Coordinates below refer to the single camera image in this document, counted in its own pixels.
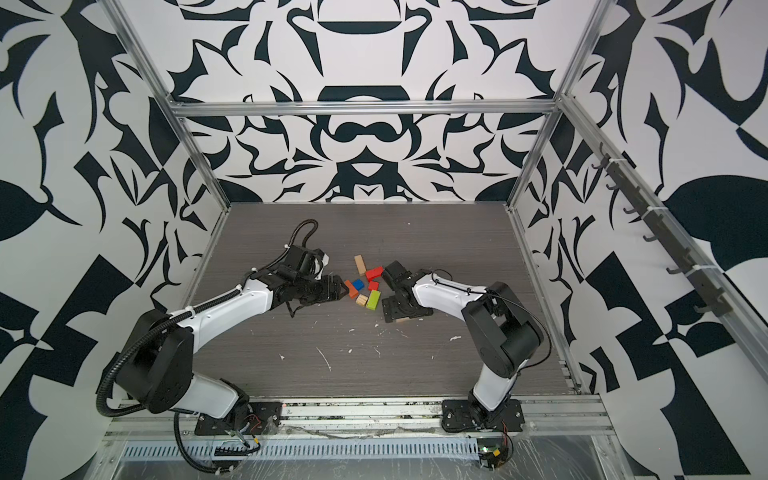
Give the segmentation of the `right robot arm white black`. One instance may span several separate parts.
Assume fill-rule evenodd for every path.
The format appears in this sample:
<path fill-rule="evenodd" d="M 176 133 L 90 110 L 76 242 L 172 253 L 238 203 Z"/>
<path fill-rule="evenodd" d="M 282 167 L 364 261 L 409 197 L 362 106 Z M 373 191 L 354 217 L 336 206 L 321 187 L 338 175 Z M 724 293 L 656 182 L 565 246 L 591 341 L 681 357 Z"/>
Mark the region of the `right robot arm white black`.
<path fill-rule="evenodd" d="M 467 413 L 454 407 L 444 411 L 443 428 L 466 431 L 509 426 L 520 416 L 513 412 L 511 391 L 519 374 L 535 365 L 532 358 L 542 344 L 552 346 L 541 322 L 519 302 L 503 282 L 470 286 L 429 270 L 411 272 L 395 261 L 383 270 L 393 294 L 382 301 L 384 319 L 418 319 L 440 311 L 464 322 L 483 363 L 468 394 Z"/>

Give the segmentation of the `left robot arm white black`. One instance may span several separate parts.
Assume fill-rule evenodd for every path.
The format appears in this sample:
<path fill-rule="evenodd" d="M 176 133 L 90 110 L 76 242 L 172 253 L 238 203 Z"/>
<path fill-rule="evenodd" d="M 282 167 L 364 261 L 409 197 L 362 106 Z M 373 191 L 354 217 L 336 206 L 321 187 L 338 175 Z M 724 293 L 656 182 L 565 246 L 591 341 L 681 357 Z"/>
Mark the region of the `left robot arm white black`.
<path fill-rule="evenodd" d="M 195 373 L 194 355 L 235 326 L 281 306 L 295 314 L 347 296 L 344 280 L 325 273 L 328 261 L 320 249 L 292 245 L 278 261 L 252 270 L 217 297 L 172 313 L 144 313 L 97 389 L 99 413 L 184 411 L 239 422 L 247 414 L 247 395 Z"/>

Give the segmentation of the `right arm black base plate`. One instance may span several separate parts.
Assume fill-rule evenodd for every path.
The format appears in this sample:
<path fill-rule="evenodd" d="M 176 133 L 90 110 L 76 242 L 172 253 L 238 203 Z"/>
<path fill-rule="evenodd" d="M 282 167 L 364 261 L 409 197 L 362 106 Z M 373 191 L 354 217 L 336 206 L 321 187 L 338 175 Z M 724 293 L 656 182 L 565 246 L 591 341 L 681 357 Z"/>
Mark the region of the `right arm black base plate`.
<path fill-rule="evenodd" d="M 448 433 L 498 431 L 521 432 L 525 423 L 519 400 L 507 399 L 495 410 L 475 400 L 443 400 L 441 428 Z"/>

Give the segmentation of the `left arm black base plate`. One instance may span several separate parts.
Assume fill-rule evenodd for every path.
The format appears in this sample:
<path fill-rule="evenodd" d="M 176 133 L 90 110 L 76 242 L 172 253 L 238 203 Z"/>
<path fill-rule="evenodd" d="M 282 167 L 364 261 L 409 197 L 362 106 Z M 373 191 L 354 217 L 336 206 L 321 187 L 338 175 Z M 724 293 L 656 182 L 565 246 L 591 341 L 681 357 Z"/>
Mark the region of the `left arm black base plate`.
<path fill-rule="evenodd" d="M 237 404 L 223 419 L 201 415 L 194 433 L 197 436 L 229 435 L 235 431 L 243 436 L 261 435 L 275 430 L 280 425 L 283 403 L 279 401 L 257 401 L 248 405 Z"/>

